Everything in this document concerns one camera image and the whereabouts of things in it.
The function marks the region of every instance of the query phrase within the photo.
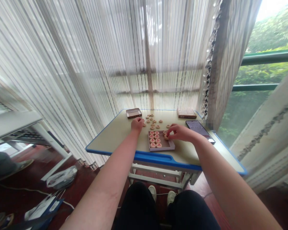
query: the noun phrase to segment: window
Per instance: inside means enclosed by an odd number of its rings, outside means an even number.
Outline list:
[[[230,147],[288,74],[288,0],[263,0],[218,136]]]

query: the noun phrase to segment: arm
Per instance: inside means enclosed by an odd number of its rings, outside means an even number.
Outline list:
[[[172,125],[167,135],[169,139],[194,145],[208,184],[233,229],[282,229],[253,190],[205,137],[177,124]]]
[[[61,229],[111,229],[144,120],[135,118],[131,132],[112,153]]]

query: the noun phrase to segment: finger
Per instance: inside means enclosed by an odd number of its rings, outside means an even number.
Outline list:
[[[168,138],[170,140],[178,139],[177,134],[169,135]]]
[[[169,128],[169,130],[166,133],[166,136],[168,137],[170,135],[171,131],[174,131],[174,133],[176,132],[177,126],[172,126]]]

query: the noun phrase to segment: green railing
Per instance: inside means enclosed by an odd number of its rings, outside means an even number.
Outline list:
[[[288,62],[288,50],[279,50],[264,53],[246,54],[241,65],[260,65]],[[265,91],[274,90],[278,84],[234,85],[232,91]]]

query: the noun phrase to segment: small table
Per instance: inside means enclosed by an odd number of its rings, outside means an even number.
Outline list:
[[[27,133],[37,132],[41,141],[52,146],[63,157],[41,180],[46,181],[70,156],[39,123],[42,117],[35,111],[0,111],[0,144],[14,146],[14,141],[22,142]]]
[[[154,114],[154,119],[157,120],[157,125],[160,125],[159,130],[167,130],[166,125],[177,123],[186,126],[186,121],[191,119],[178,118],[176,110],[141,110],[143,119],[147,114]],[[198,121],[203,124],[198,113]],[[89,153],[97,153],[110,156],[120,143],[130,133],[132,119],[126,116],[126,110],[122,110],[87,146],[86,151]],[[175,187],[183,190],[187,183],[193,185],[202,168],[195,151],[193,144],[180,140],[174,140],[175,150],[169,151],[149,151],[148,131],[150,124],[143,127],[137,144],[137,149],[134,156],[134,164],[132,165],[133,173],[129,174],[130,179],[150,181],[170,187]],[[241,165],[237,158],[228,150],[223,142],[209,130],[204,124],[203,126],[208,131],[210,136],[215,140],[214,147],[228,161],[228,163],[241,175],[245,175],[246,169]],[[176,177],[176,183],[168,182],[160,179],[136,175],[135,170],[145,170],[164,175]]]

